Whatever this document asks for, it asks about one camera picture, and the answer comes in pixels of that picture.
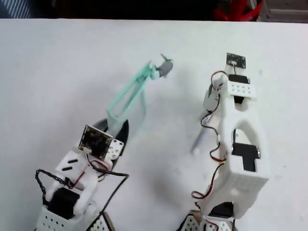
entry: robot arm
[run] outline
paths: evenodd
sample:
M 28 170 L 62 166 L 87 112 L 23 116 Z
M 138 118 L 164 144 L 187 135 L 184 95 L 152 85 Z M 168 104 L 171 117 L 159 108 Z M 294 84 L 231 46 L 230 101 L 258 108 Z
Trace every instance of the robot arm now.
M 232 64 L 235 70 L 237 63 Z M 226 161 L 220 163 L 217 179 L 200 197 L 198 205 L 207 219 L 230 221 L 247 212 L 269 180 L 269 151 L 258 118 L 256 90 L 246 76 L 223 74 L 212 81 L 205 95 L 204 118 L 215 104 L 221 114 L 217 129 L 219 154 Z
M 116 173 L 112 169 L 128 141 L 133 124 L 128 117 L 131 107 L 141 99 L 145 109 L 146 81 L 166 77 L 173 67 L 172 60 L 163 58 L 161 66 L 149 62 L 119 93 L 107 109 L 108 119 L 97 122 L 93 127 L 85 126 L 80 142 L 62 159 L 55 174 L 37 170 L 36 180 L 43 193 L 43 207 L 36 231 L 114 230 L 104 211 L 128 174 Z M 118 114 L 115 113 L 117 107 L 120 108 Z M 39 173 L 54 179 L 47 191 L 39 179 Z M 97 185 L 105 175 L 124 178 L 101 209 L 93 198 L 99 193 Z

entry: black wire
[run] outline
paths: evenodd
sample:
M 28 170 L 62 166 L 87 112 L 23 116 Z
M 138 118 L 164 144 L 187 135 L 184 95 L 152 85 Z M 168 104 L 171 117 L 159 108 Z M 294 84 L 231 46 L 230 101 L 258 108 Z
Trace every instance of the black wire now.
M 46 174 L 47 176 L 53 178 L 54 180 L 58 181 L 60 184 L 63 184 L 65 186 L 67 186 L 69 189 L 72 189 L 73 188 L 73 183 L 68 179 L 68 180 L 63 180 L 61 179 L 60 177 L 50 173 L 50 172 L 47 172 L 45 171 L 44 169 L 38 169 L 36 170 L 36 173 L 35 173 L 35 179 L 37 180 L 38 184 L 39 184 L 39 187 L 43 193 L 43 205 L 47 205 L 49 202 L 46 200 L 46 188 L 44 187 L 44 185 L 42 184 L 42 182 L 40 181 L 39 179 L 39 173 L 44 173 Z
M 235 219 L 233 219 L 233 223 L 232 223 L 232 231 L 235 231 Z
M 113 191 L 113 193 L 111 194 L 111 196 L 109 197 L 108 201 L 106 202 L 105 206 L 103 207 L 102 211 L 100 212 L 100 214 L 103 214 L 103 212 L 105 211 L 105 209 L 107 208 L 108 204 L 110 203 L 111 199 L 113 198 L 113 196 L 115 195 L 115 193 L 117 192 L 117 190 L 121 187 L 121 185 L 127 180 L 127 178 L 129 177 L 129 174 L 126 173 L 118 173 L 118 172 L 112 172 L 112 171 L 108 171 L 102 168 L 98 168 L 95 165 L 93 165 L 90 161 L 89 161 L 89 157 L 88 155 L 86 155 L 87 160 L 89 162 L 89 164 L 91 165 L 91 167 L 98 172 L 104 173 L 104 174 L 109 174 L 109 175 L 113 175 L 113 176 L 118 176 L 118 177 L 124 177 L 123 180 L 119 183 L 119 185 L 115 188 L 115 190 Z

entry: red wire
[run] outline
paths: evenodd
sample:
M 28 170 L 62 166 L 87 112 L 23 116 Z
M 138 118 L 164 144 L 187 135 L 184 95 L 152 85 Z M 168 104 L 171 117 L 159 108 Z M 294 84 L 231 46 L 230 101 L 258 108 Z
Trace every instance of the red wire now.
M 106 170 L 108 170 L 108 165 L 105 164 L 104 162 L 98 161 L 98 160 L 91 160 L 91 163 L 95 162 L 98 163 L 100 166 L 103 166 Z
M 226 158 L 224 158 L 224 159 L 218 159 L 218 158 L 216 158 L 216 157 L 214 157 L 214 156 L 212 155 L 212 153 L 215 152 L 215 151 L 217 151 L 217 150 L 219 149 L 219 147 L 220 147 L 220 142 L 218 143 L 217 148 L 214 148 L 213 150 L 210 151 L 210 156 L 211 156 L 211 158 L 212 158 L 213 160 L 215 160 L 215 161 L 217 161 L 217 162 L 224 162 L 224 161 L 226 161 Z
M 209 187 L 208 191 L 206 192 L 206 194 L 202 194 L 201 192 L 198 192 L 198 191 L 192 191 L 192 198 L 194 198 L 194 199 L 204 199 L 204 198 L 206 198 L 206 197 L 208 197 L 208 196 L 210 195 L 210 193 L 211 193 L 212 190 L 213 190 L 215 175 L 216 175 L 218 169 L 219 169 L 221 166 L 223 166 L 224 164 L 225 164 L 225 163 L 222 163 L 222 164 L 218 165 L 218 167 L 216 168 L 216 170 L 215 170 L 215 172 L 214 172 L 214 174 L 213 174 L 213 176 L 212 176 L 212 180 L 211 180 L 210 187 Z
M 214 73 L 212 74 L 212 76 L 211 76 L 211 84 L 212 84 L 214 90 L 216 90 L 216 88 L 214 87 L 214 84 L 213 84 L 213 77 L 214 77 L 214 75 L 216 75 L 216 74 L 218 74 L 218 73 L 223 73 L 223 74 L 225 74 L 226 76 L 228 76 L 228 74 L 227 74 L 226 72 L 224 72 L 224 71 L 216 71 L 216 72 L 214 72 Z
M 77 185 L 78 181 L 80 180 L 80 178 L 85 174 L 85 172 L 83 172 L 76 180 L 75 184 L 73 185 L 73 188 Z

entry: white surface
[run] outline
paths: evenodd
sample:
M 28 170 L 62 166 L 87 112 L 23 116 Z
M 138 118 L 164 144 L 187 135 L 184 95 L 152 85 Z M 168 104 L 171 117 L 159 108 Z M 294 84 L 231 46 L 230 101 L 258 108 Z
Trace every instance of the white surface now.
M 308 25 L 1 20 L 0 31 L 0 230 L 34 228 L 42 203 L 35 170 L 53 170 L 84 125 L 106 117 L 116 93 L 161 52 L 174 69 L 148 82 L 147 118 L 115 168 L 130 174 L 107 208 L 115 228 L 173 231 L 195 208 L 191 191 L 204 191 L 215 169 L 215 134 L 205 153 L 190 149 L 210 75 L 233 52 L 246 56 L 258 89 L 273 172 L 237 226 L 306 229 Z M 99 185 L 102 200 L 120 180 Z

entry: white bracket with holes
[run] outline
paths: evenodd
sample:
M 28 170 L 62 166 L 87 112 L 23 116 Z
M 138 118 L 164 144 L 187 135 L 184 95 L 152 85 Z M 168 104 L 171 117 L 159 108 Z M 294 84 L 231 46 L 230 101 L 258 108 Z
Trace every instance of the white bracket with holes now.
M 201 221 L 200 224 L 196 221 L 193 215 L 188 215 L 182 229 L 180 231 L 231 231 L 231 227 L 225 221 L 217 222 L 219 229 L 217 230 L 216 226 L 208 224 L 205 219 Z
M 100 215 L 100 218 L 92 225 L 90 231 L 109 231 L 105 219 L 102 215 Z
M 36 231 L 85 231 L 93 219 L 93 211 L 90 211 L 82 217 L 66 220 L 43 206 L 36 224 Z
M 238 83 L 238 82 L 231 82 L 227 81 L 227 91 L 228 94 L 234 96 L 242 96 L 242 97 L 249 97 L 249 98 L 256 98 L 256 89 L 254 86 L 246 83 Z
M 199 230 L 198 222 L 196 221 L 193 215 L 188 215 L 187 218 L 185 219 L 181 231 L 198 231 L 198 230 Z
M 108 152 L 104 158 L 104 161 L 112 167 L 112 160 L 119 158 L 123 147 L 123 142 L 118 141 L 117 139 L 113 139 L 109 145 Z

